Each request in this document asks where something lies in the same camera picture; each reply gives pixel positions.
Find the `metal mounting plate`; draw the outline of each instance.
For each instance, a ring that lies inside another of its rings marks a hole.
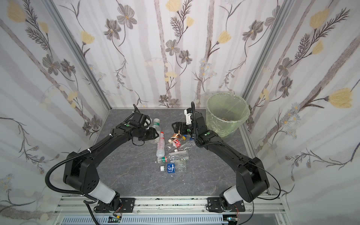
[[[224,212],[220,204],[220,198],[207,198],[207,203],[209,212]],[[236,207],[238,208],[239,212],[245,212],[244,201],[234,203],[229,212],[236,212]]]

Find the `plastic bottle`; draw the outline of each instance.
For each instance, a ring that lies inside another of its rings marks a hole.
[[[179,152],[171,152],[169,153],[169,156],[158,157],[158,163],[160,164],[185,160],[189,160],[189,153],[186,150]]]
[[[185,142],[183,145],[181,145],[178,149],[175,149],[175,152],[189,150],[195,146],[195,142],[192,138],[189,138],[189,139],[187,138],[186,140],[188,140],[188,141]]]
[[[173,163],[168,163],[166,166],[167,173],[175,173],[175,172],[184,172],[186,170],[185,161],[175,161]],[[160,167],[160,171],[165,171],[165,166]]]
[[[165,155],[165,139],[164,139],[164,132],[161,132],[158,142],[158,149],[156,150],[156,156],[163,157],[164,155]]]
[[[161,129],[160,129],[160,120],[159,119],[154,119],[153,128],[155,128],[156,132],[160,135]],[[159,137],[150,141],[150,143],[152,143],[152,144],[157,144],[158,142],[159,142]]]
[[[185,136],[182,136],[179,139],[172,139],[172,141],[165,146],[165,149],[167,152],[174,152],[178,147],[185,143],[185,140]]]

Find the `crushed plastic bottle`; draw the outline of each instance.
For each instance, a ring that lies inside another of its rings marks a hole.
[[[173,163],[168,163],[166,166],[166,171],[169,174],[175,172],[184,172],[185,170],[186,170],[185,161],[174,161]],[[160,171],[165,171],[165,166],[161,166]]]

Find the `floral wallpaper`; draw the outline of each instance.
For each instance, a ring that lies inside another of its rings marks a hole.
[[[242,95],[282,1],[54,0],[112,107]]]
[[[93,145],[108,111],[41,1],[0,6],[0,220],[48,224],[61,195],[46,172]]]
[[[293,225],[360,222],[359,9],[296,0],[247,98],[248,132]]]

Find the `gray flower print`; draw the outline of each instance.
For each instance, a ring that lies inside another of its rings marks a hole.
[[[82,129],[86,132],[86,136],[90,134],[91,125],[89,122],[85,122]]]
[[[125,7],[124,7],[124,6],[122,6],[122,4],[119,4],[119,7],[117,8],[117,10],[119,11],[119,13],[122,14],[122,15],[117,16],[117,20],[119,21],[120,24],[122,24],[122,25],[126,24],[126,26],[129,29],[132,29],[132,25],[138,23],[133,18],[133,16],[135,15],[135,12],[130,6],[125,5]]]
[[[177,48],[177,41],[176,40],[168,40],[166,43],[167,49],[165,49],[166,52],[169,52],[170,55],[174,55],[174,53],[179,53],[180,48]]]
[[[181,51],[179,54],[179,57],[181,58],[181,63],[184,63],[185,61],[190,64],[193,59],[189,58],[189,51]]]
[[[246,41],[246,39],[251,38],[251,40],[255,40],[257,33],[260,33],[263,29],[263,21],[257,21],[255,20],[251,26],[249,26],[250,31],[243,33],[243,40]]]
[[[170,105],[172,108],[174,108],[174,107],[179,107],[179,106],[180,106],[180,103],[179,103],[179,102],[180,102],[180,100],[173,98],[173,99],[170,100],[169,105]]]
[[[54,62],[53,58],[46,54],[46,57],[42,58],[42,64],[48,69],[48,73],[51,74],[54,72],[55,75],[58,75],[58,69],[60,69],[59,62]]]
[[[166,95],[160,95],[160,100],[159,100],[159,102],[160,102],[161,104],[164,104],[164,102],[168,102],[168,99],[169,99],[168,96],[166,96]]]
[[[292,85],[292,80],[288,77],[286,77],[286,79],[283,79],[283,81],[281,82],[282,86],[279,88],[279,91],[283,92],[283,98],[289,96],[289,92],[288,89],[291,88]]]
[[[283,76],[283,77],[287,77],[287,75],[289,74],[288,68],[291,67],[292,64],[292,60],[289,59],[289,57],[286,57],[283,60],[283,64],[279,65],[279,76]]]
[[[63,68],[64,72],[67,72],[69,74],[70,77],[71,77],[71,72],[76,73],[75,66],[71,66],[66,59],[64,59],[61,62],[61,67]]]
[[[278,5],[278,6],[276,6],[276,8],[275,9],[273,9],[273,16],[272,17],[267,17],[266,18],[266,20],[265,20],[265,26],[271,26],[271,25],[273,25],[273,23],[274,23],[274,21],[275,21],[275,18],[276,18],[276,16],[278,15],[278,12],[279,12],[279,10],[280,10],[280,6]]]
[[[104,31],[104,35],[106,35],[106,38],[111,40],[111,38],[114,36],[116,39],[120,39],[119,33],[121,31],[121,28],[119,24],[117,24],[116,20],[109,20],[106,19],[105,27],[108,28],[108,31]]]

